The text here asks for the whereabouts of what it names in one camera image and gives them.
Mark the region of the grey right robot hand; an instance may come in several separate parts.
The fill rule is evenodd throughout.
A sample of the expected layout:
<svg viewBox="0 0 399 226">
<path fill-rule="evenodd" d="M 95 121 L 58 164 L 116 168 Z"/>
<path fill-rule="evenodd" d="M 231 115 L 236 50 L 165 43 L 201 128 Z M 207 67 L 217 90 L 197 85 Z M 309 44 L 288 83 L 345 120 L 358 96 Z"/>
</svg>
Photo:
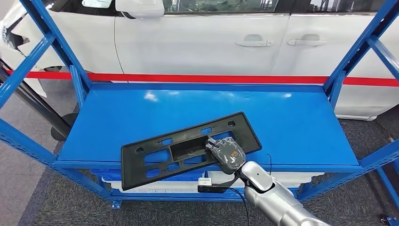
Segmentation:
<svg viewBox="0 0 399 226">
<path fill-rule="evenodd" d="M 227 175 L 234 174 L 246 162 L 244 150 L 232 137 L 218 140 L 209 138 L 205 147 L 219 161 L 220 168 Z"/>
</svg>

